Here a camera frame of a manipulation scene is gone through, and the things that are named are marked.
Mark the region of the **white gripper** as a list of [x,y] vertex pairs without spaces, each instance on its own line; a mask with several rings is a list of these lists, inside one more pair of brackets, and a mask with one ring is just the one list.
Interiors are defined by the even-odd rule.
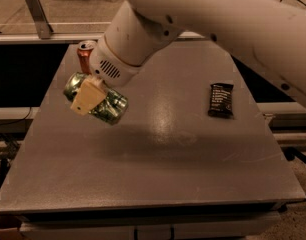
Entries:
[[79,115],[86,115],[107,96],[108,86],[127,84],[159,50],[168,46],[182,30],[153,22],[131,8],[125,1],[90,55],[88,76],[71,105]]

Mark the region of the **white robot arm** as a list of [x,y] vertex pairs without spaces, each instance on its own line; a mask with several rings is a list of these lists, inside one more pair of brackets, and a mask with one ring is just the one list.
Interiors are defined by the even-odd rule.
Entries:
[[182,32],[211,39],[306,108],[306,11],[273,0],[125,0],[88,46],[73,99],[85,115]]

